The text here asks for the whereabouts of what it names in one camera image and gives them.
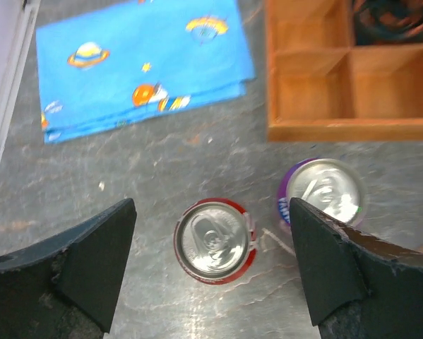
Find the purple soda can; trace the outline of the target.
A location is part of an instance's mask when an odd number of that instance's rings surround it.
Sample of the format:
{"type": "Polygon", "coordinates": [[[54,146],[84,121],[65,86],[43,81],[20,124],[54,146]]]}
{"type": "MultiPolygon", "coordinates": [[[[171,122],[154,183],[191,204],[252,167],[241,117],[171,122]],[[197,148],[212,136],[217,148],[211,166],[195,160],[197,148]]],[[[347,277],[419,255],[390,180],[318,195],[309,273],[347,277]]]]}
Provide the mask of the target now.
{"type": "Polygon", "coordinates": [[[286,231],[290,230],[290,200],[294,197],[352,227],[361,225],[366,214],[364,182],[341,160],[305,159],[287,171],[277,193],[278,212],[286,231]]]}

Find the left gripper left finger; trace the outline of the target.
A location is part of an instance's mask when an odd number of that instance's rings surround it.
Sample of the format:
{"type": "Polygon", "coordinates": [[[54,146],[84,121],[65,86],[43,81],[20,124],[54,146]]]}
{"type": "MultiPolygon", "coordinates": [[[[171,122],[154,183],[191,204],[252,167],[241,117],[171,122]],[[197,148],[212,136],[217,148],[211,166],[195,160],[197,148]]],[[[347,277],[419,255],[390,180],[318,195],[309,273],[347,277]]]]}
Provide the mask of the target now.
{"type": "Polygon", "coordinates": [[[136,216],[126,198],[0,256],[0,338],[103,338],[112,327],[136,216]]]}

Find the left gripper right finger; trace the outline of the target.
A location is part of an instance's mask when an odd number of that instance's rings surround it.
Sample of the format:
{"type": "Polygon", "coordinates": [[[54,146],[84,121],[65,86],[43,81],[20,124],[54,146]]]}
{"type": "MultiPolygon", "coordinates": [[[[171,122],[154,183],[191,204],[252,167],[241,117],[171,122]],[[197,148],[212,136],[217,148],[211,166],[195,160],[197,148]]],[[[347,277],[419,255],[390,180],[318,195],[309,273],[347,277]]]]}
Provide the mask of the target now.
{"type": "Polygon", "coordinates": [[[300,198],[294,250],[322,338],[423,338],[423,253],[359,231],[300,198]]]}

